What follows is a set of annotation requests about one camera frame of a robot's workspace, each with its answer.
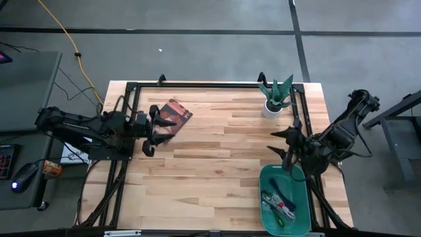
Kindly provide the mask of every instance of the gray floor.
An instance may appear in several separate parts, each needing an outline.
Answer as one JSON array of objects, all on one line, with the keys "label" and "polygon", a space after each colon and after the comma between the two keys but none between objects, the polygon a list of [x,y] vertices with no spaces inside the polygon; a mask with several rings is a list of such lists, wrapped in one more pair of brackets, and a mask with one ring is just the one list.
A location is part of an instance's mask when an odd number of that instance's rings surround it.
[{"label": "gray floor", "polygon": [[[301,30],[421,31],[421,1],[298,0]],[[287,0],[87,0],[45,4],[66,27],[292,30]],[[0,26],[57,27],[34,0],[9,1]],[[294,36],[101,35],[75,34],[86,72],[105,96],[109,80],[255,81],[260,71],[269,79],[294,73],[302,82]],[[61,51],[61,68],[80,87],[88,87],[64,34],[0,33],[0,41]],[[380,112],[421,89],[421,38],[303,37],[311,82],[320,82],[331,120],[346,107],[347,94],[364,88],[380,97]],[[10,49],[1,47],[11,55]],[[62,74],[56,82],[73,95],[78,91]],[[51,105],[91,116],[95,108],[84,97],[67,102],[53,89]],[[421,109],[414,109],[421,115]],[[344,162],[345,183],[354,224],[361,230],[420,235],[421,192],[385,194],[382,186],[401,179],[380,127],[363,131],[373,158]],[[361,144],[354,148],[365,152]],[[59,228],[72,224],[82,180],[52,182],[48,211],[2,211],[0,232]]]}]

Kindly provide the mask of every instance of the artificial plant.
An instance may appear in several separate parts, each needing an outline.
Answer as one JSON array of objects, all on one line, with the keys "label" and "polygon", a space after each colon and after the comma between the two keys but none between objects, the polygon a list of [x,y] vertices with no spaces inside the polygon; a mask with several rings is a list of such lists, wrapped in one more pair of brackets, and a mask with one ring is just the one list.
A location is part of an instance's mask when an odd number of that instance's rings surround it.
[{"label": "artificial plant", "polygon": [[264,86],[263,84],[258,84],[260,90],[268,99],[268,109],[276,112],[282,108],[286,108],[292,105],[291,102],[284,102],[284,100],[289,96],[289,91],[292,86],[292,80],[293,74],[280,86],[278,85],[278,81],[274,80],[272,90],[268,90],[268,88],[266,88],[266,86]]}]

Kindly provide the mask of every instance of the yellow cable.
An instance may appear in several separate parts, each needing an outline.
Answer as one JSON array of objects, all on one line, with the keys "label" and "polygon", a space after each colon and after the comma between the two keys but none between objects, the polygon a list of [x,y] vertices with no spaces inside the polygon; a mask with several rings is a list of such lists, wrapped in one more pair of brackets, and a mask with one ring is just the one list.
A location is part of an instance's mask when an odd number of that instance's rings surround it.
[{"label": "yellow cable", "polygon": [[[76,44],[74,43],[72,37],[67,33],[66,29],[64,28],[64,26],[59,22],[59,20],[57,20],[57,18],[55,18],[55,16],[53,15],[53,13],[51,13],[50,10],[48,10],[48,8],[41,2],[41,0],[38,0],[38,3],[41,4],[43,6],[43,8],[50,14],[51,17],[53,17],[53,19],[55,20],[55,22],[57,22],[57,24],[63,29],[63,31],[66,33],[67,37],[70,39],[70,42],[72,42],[72,45],[74,47],[74,50],[76,51],[76,53],[80,53],[78,51],[78,48],[76,47]],[[104,105],[101,97],[98,94],[97,89],[95,88],[95,86],[93,86],[91,80],[89,79],[89,77],[86,75],[84,68],[82,67],[82,61],[80,60],[80,56],[76,56],[78,58],[78,62],[79,62],[79,68],[80,68],[80,72],[82,72],[82,74],[84,75],[84,77],[86,78],[87,82],[89,82],[89,84],[91,85],[91,87],[93,88],[93,92],[96,96],[96,98],[98,99],[98,101],[100,102],[100,104]]]}]

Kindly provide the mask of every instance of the white pot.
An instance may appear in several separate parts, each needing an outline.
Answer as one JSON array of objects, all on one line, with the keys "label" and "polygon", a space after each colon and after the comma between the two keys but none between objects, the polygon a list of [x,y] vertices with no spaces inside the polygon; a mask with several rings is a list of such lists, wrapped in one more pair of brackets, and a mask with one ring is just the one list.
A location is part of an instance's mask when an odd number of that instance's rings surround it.
[{"label": "white pot", "polygon": [[281,108],[278,112],[272,112],[272,111],[270,111],[268,109],[268,107],[266,105],[267,103],[268,103],[268,100],[266,100],[264,102],[264,107],[263,107],[263,110],[262,110],[262,115],[265,116],[268,119],[275,119],[275,118],[277,118],[279,116],[279,114],[281,113],[282,109],[284,109],[284,108]]}]

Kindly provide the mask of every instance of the keyboard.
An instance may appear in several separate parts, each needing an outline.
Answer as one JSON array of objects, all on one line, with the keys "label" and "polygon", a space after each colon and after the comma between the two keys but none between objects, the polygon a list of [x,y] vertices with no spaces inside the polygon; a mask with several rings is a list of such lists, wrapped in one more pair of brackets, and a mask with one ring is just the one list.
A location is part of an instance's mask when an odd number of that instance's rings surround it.
[{"label": "keyboard", "polygon": [[8,180],[13,172],[19,145],[0,145],[0,180]]}]

